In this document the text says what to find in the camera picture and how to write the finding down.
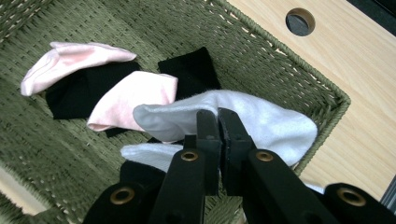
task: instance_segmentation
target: woven basket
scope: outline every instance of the woven basket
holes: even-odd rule
[[[298,175],[344,115],[349,98],[320,72],[223,0],[14,0],[0,3],[0,164],[48,210],[24,215],[0,195],[0,222],[80,223],[118,182],[124,145],[145,133],[106,138],[86,121],[53,120],[42,95],[22,97],[27,70],[50,41],[101,42],[139,55],[142,70],[207,47],[223,89],[243,91],[306,114],[318,138]],[[239,198],[206,199],[206,223],[233,223]]]

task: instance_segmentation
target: laundry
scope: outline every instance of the laundry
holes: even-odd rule
[[[160,71],[178,78],[176,100],[209,90],[220,90],[212,59],[206,48],[158,63]]]
[[[53,118],[87,119],[111,88],[138,69],[135,62],[107,63],[62,78],[46,91]]]
[[[143,143],[129,145],[121,149],[121,156],[129,161],[146,164],[167,172],[175,153],[183,149],[181,145]]]
[[[110,62],[128,62],[136,54],[100,43],[51,42],[52,50],[43,55],[21,82],[21,94],[31,96],[50,87],[79,69]]]
[[[87,125],[97,132],[114,127],[143,131],[134,121],[134,108],[142,104],[172,104],[176,92],[176,77],[142,71],[133,72],[100,99]]]
[[[200,109],[217,115],[219,107],[236,112],[256,147],[274,151],[287,165],[301,159],[317,136],[317,126],[307,116],[237,91],[207,91],[170,105],[140,105],[133,114],[147,133],[173,142],[196,134]]]

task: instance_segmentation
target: wooden table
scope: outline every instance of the wooden table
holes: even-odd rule
[[[357,186],[378,200],[396,175],[396,37],[346,0],[229,0],[344,90],[352,105],[303,171],[322,187]],[[286,26],[293,8],[316,27],[297,36]]]

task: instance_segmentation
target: fabric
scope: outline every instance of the fabric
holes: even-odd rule
[[[314,184],[310,184],[310,183],[307,183],[307,182],[304,182],[304,184],[307,187],[309,187],[310,189],[316,191],[317,193],[324,194],[324,188],[323,187],[318,186],[318,185],[314,185]]]
[[[62,78],[46,91],[53,118],[87,119],[111,88],[138,69],[135,62],[107,63]]]
[[[136,54],[100,43],[51,42],[52,50],[42,56],[21,82],[21,94],[31,96],[79,69],[110,62],[127,62]]]
[[[220,90],[215,68],[206,48],[158,63],[160,71],[178,78],[176,100],[209,90]]]
[[[113,129],[105,130],[105,133],[106,133],[106,136],[108,138],[110,138],[110,137],[114,137],[114,136],[116,136],[118,134],[125,133],[125,132],[128,132],[128,131],[130,131],[130,130],[122,129],[122,128],[113,128]]]
[[[183,149],[181,145],[143,143],[124,146],[121,156],[129,161],[146,164],[167,172],[175,153]]]
[[[117,1],[116,5],[108,0],[1,2],[0,15],[5,15],[1,20],[8,20],[6,15],[12,19],[2,23],[0,31],[0,41],[4,39],[0,50],[0,163],[50,208],[29,216],[2,201],[4,223],[80,223],[94,198],[118,181],[117,170],[123,162],[120,146],[147,141],[141,132],[111,141],[94,132],[80,132],[84,128],[80,120],[53,122],[40,97],[18,96],[23,76],[34,64],[32,60],[43,55],[41,50],[49,39],[134,46],[134,52],[150,52],[139,58],[148,71],[158,69],[153,62],[163,57],[205,43],[223,88],[255,92],[284,107],[305,111],[321,124],[318,138],[296,166],[296,174],[350,104],[340,88],[227,1],[212,1],[212,5],[181,0]],[[254,37],[240,27],[252,31]],[[223,193],[206,197],[205,222],[237,223],[234,218],[239,216],[234,212],[240,204],[240,198]]]
[[[177,78],[136,71],[108,91],[93,109],[88,127],[100,132],[114,127],[143,131],[132,111],[138,105],[168,105],[175,101]]]
[[[170,105],[140,105],[134,119],[158,140],[173,142],[196,134],[200,109],[217,115],[219,107],[236,112],[257,148],[274,151],[287,165],[296,163],[317,136],[316,124],[305,115],[237,91],[208,91]]]

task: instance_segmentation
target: black plastic part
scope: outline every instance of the black plastic part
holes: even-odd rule
[[[263,152],[270,156],[258,156]],[[254,149],[249,152],[244,182],[243,206],[249,224],[339,223],[272,151]]]
[[[223,143],[222,183],[229,196],[242,196],[242,176],[248,153],[256,148],[241,119],[232,110],[219,108]]]
[[[196,148],[205,153],[205,195],[218,195],[221,139],[217,119],[211,111],[197,113]]]
[[[166,172],[135,161],[126,161],[120,168],[120,182],[139,183],[143,188],[161,185]]]
[[[87,216],[84,218],[84,224],[121,224],[121,223],[147,223],[151,208],[155,203],[158,191],[157,188],[143,189],[136,183],[118,183],[107,188],[101,196],[95,201]],[[114,204],[111,202],[112,194],[119,189],[129,188],[133,190],[134,197],[132,200],[123,204]]]
[[[196,148],[197,147],[197,135],[185,135],[183,148]]]
[[[323,198],[328,209],[342,223],[396,223],[394,216],[364,190],[339,183],[326,187]]]
[[[177,152],[163,181],[148,223],[203,223],[205,210],[204,183],[204,153],[189,148]]]

